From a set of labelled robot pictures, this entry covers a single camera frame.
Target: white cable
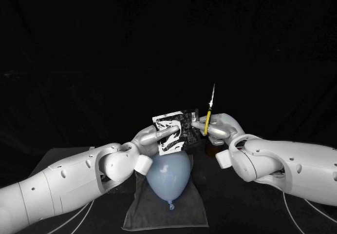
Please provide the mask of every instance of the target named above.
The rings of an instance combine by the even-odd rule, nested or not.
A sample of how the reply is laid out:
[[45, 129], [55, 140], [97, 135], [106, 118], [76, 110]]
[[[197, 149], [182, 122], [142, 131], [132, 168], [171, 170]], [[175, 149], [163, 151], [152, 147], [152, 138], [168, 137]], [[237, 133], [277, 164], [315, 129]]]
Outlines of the white cable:
[[57, 232], [57, 230], [60, 230], [73, 221], [73, 219], [80, 215], [80, 213], [83, 212], [83, 210], [87, 208], [89, 204], [84, 206], [84, 208], [80, 210], [80, 212], [73, 216], [73, 218], [57, 229], [54, 229], [48, 234], [53, 234], [54, 232]]
[[297, 225], [297, 222], [296, 222], [296, 220], [294, 220], [294, 218], [293, 218], [293, 215], [292, 215], [292, 212], [290, 212], [290, 208], [289, 208], [289, 205], [287, 205], [287, 200], [286, 200], [286, 194], [284, 194], [284, 193], [283, 193], [283, 198], [284, 198], [284, 203], [286, 203], [286, 206], [287, 206], [287, 209], [289, 209], [289, 213], [290, 213], [292, 219], [293, 219], [293, 221], [294, 221], [294, 223], [296, 223], [296, 225]]
[[310, 206], [313, 206], [313, 208], [335, 222], [335, 223], [337, 223], [337, 221], [332, 218], [332, 217], [329, 217], [318, 208], [316, 208], [316, 206], [309, 202], [309, 200], [306, 200], [306, 202], [310, 204]]
[[84, 222], [84, 220], [86, 220], [86, 217], [87, 217], [87, 215], [89, 215], [89, 213], [90, 213], [90, 209], [89, 209], [89, 211], [87, 211], [87, 214], [86, 214], [86, 216], [84, 216], [84, 219], [83, 219], [80, 225], [83, 224], [83, 222]]

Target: cloth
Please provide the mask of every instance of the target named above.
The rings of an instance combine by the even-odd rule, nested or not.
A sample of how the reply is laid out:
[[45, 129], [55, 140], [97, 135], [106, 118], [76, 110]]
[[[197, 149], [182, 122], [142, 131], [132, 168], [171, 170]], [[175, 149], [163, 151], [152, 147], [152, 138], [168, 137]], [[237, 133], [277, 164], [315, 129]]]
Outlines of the cloth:
[[163, 228], [210, 227], [201, 194], [191, 177], [181, 197], [174, 201], [175, 209], [155, 193], [146, 176], [136, 172], [136, 200], [127, 212], [123, 229], [142, 231]]

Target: light blue balloon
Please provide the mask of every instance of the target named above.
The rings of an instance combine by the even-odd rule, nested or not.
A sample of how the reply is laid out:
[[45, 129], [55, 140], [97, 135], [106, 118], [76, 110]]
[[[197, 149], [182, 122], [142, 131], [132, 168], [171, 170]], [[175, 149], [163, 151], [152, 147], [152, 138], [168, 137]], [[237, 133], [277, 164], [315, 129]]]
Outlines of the light blue balloon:
[[146, 178], [155, 193], [171, 204], [179, 198], [185, 191], [192, 172], [192, 164], [185, 151], [153, 156], [153, 165], [148, 172]]

